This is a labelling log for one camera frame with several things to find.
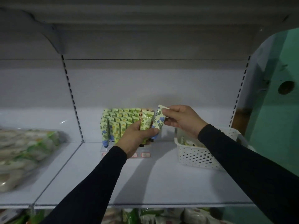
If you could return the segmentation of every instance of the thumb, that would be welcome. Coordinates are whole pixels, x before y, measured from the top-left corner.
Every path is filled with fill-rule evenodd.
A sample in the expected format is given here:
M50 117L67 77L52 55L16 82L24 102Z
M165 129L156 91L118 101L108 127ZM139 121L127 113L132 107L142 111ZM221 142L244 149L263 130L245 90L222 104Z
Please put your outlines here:
M171 110L171 109L167 109L167 108L163 108L162 113L163 113L163 115L165 115L167 117L174 118L175 120L179 120L180 116L181 116L181 113L176 112L176 111Z
M158 128L149 128L149 129L147 129L145 131L140 131L140 136L142 138L153 137L157 133L159 133L159 129Z

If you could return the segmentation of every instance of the lower shelf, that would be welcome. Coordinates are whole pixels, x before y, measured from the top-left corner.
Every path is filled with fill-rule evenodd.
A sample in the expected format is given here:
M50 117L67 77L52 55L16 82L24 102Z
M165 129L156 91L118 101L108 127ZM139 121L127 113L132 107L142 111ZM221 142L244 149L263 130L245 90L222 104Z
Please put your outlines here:
M12 191L0 193L0 208L28 208L32 205L80 144L80 142L62 143L59 149L43 160L40 167L19 186Z
M101 147L101 143L83 143L36 201L35 208L54 208L101 161ZM127 160L110 206L253 205L226 172L179 164L174 142L153 143L151 155L151 158Z

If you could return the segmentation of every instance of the left hand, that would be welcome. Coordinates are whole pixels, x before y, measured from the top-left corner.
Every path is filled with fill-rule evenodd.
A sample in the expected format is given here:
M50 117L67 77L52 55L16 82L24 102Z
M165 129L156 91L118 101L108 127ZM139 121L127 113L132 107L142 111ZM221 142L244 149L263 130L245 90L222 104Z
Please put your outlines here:
M131 158L136 152L139 145L145 138L150 138L159 133L158 128L149 128L148 130L140 130L141 120L131 124L116 143L116 146L120 147L126 154L127 158Z

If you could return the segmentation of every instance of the perforated basket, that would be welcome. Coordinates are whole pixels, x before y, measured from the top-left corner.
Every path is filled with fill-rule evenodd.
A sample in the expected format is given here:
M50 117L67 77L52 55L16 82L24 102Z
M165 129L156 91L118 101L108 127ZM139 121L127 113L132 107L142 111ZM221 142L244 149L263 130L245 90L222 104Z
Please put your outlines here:
M251 146L248 145L247 140L241 135L241 133L234 128L226 127L215 127L221 130L225 135L229 136L234 141L239 141L243 146L255 151ZM182 145L181 139L184 137L185 141L192 143L198 147ZM175 129L174 142L178 147L178 161L187 166L207 168L214 170L222 170L224 168L219 164L219 162L214 158L210 151L199 142L199 140L189 137L184 131L179 128Z

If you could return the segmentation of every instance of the black long sleeve shirt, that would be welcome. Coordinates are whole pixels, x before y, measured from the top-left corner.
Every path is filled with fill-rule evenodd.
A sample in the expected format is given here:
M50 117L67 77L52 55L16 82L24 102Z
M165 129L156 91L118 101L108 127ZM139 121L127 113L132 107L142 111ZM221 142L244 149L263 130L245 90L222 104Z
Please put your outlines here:
M212 125L198 139L274 223L299 223L299 177L236 143ZM41 224L100 223L127 156L114 146Z

